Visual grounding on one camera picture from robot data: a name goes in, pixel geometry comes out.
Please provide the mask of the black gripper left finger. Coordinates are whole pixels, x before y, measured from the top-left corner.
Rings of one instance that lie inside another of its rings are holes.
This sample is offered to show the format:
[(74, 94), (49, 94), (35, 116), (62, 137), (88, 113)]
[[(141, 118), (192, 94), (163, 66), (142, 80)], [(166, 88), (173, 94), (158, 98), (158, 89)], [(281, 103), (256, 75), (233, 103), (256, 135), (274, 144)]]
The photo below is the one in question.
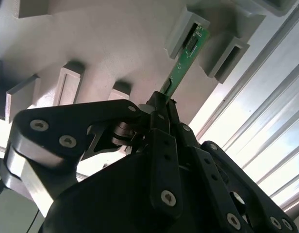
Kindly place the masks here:
[(154, 92), (147, 105), (149, 112), (129, 100), (19, 112), (3, 159), (5, 184), (32, 199), (47, 217), (69, 188), (141, 153), (151, 130), (170, 133), (167, 96)]

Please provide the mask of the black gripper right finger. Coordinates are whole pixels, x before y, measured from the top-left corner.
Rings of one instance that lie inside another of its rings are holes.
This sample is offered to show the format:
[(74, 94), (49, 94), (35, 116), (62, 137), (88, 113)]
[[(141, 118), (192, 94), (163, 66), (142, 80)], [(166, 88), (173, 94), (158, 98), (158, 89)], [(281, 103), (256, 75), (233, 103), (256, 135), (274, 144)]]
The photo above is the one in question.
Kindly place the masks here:
[(293, 220), (214, 142), (197, 142), (179, 120), (176, 102), (169, 101), (171, 131), (180, 163), (194, 177), (197, 206), (207, 233), (296, 233)]

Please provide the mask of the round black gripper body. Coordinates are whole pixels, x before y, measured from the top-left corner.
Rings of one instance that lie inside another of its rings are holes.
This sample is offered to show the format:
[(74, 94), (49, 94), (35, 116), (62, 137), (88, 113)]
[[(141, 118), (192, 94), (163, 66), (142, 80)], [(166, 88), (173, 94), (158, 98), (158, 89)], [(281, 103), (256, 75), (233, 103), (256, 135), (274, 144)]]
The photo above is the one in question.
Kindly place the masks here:
[(194, 177), (175, 134), (149, 132), (129, 155), (69, 188), (51, 206), (44, 233), (205, 233)]

